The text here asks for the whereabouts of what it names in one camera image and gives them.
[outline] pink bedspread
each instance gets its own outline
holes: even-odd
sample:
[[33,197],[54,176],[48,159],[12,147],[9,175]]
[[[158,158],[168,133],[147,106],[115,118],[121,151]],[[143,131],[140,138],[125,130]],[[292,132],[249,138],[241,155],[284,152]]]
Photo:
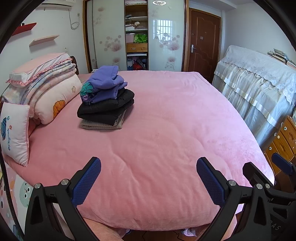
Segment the pink bedspread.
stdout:
[[196,172],[207,157],[227,179],[249,185],[242,174],[252,161],[274,176],[247,125],[200,74],[120,72],[135,93],[123,128],[79,128],[80,96],[30,136],[27,167],[8,161],[31,185],[71,178],[92,156],[102,171],[78,209],[103,224],[138,230],[175,230],[210,223],[219,207]]

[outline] black folded jacket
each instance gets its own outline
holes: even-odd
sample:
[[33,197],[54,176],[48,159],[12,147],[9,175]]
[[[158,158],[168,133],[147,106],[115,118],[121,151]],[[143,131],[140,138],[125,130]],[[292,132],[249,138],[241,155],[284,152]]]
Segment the black folded jacket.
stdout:
[[82,114],[93,114],[118,109],[133,99],[134,96],[135,94],[131,90],[124,88],[120,89],[118,91],[116,100],[103,100],[92,105],[86,105],[82,103],[78,108],[77,116],[79,117]]
[[131,99],[129,102],[125,103],[121,107],[110,110],[110,111],[105,111],[105,112],[97,112],[97,113],[92,113],[92,114],[81,114],[77,112],[77,116],[81,119],[85,119],[88,121],[95,121],[99,123],[104,123],[107,125],[113,126],[115,121],[118,119],[118,117],[130,106],[132,106],[134,103],[134,100]]

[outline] ceiling light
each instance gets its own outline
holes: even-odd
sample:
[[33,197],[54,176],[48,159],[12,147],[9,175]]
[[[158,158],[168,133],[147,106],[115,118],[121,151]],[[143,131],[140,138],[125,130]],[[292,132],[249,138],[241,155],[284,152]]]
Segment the ceiling light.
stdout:
[[165,1],[154,1],[153,4],[162,6],[162,5],[165,5],[166,2]]

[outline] wardrobe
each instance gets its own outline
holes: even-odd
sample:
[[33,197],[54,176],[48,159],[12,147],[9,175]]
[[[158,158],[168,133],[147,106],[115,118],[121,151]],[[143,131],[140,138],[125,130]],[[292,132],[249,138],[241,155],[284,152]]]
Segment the wardrobe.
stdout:
[[181,71],[184,6],[184,0],[88,1],[92,69],[117,65],[120,71],[135,70],[140,63],[139,69],[143,70]]

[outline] beige folded garment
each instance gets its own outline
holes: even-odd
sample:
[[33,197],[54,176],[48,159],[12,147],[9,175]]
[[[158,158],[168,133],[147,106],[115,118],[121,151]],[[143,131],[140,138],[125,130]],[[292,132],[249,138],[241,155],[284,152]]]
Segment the beige folded garment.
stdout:
[[125,114],[126,110],[118,117],[118,119],[115,121],[113,126],[99,123],[99,122],[94,122],[94,121],[89,121],[89,120],[82,120],[80,122],[80,127],[83,129],[87,130],[116,130],[116,129],[121,129],[122,128],[122,123],[123,123],[123,117]]

